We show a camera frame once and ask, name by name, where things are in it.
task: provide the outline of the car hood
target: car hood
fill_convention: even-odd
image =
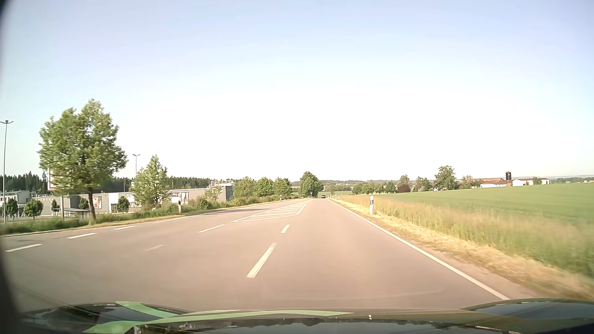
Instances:
[[[192,312],[117,301],[26,312],[25,323],[74,333],[552,333],[594,326],[594,303],[530,298],[461,309],[333,308],[309,310],[212,310]]]

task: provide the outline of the white building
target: white building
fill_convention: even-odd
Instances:
[[[514,187],[518,187],[518,186],[526,185],[526,184],[534,185],[533,179],[534,178],[515,179],[511,182],[511,184]],[[548,178],[539,178],[539,179],[541,179],[542,184],[550,184],[551,183]]]
[[[493,181],[485,181],[481,183],[481,188],[507,187],[507,185],[508,182],[501,178]]]

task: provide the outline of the white post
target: white post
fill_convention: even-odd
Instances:
[[[62,215],[62,220],[64,220],[64,196],[60,196],[60,212]]]

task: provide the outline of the asphalt road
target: asphalt road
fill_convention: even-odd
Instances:
[[[500,300],[327,199],[129,226],[0,238],[21,310],[105,301],[203,311]]]

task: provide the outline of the street lamp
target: street lamp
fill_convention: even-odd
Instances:
[[[4,162],[2,163],[2,211],[4,212],[4,225],[7,224],[6,219],[6,189],[4,188],[5,180],[6,180],[6,133],[8,132],[8,124],[14,121],[6,122],[0,121],[0,123],[5,124],[6,127],[4,128]]]

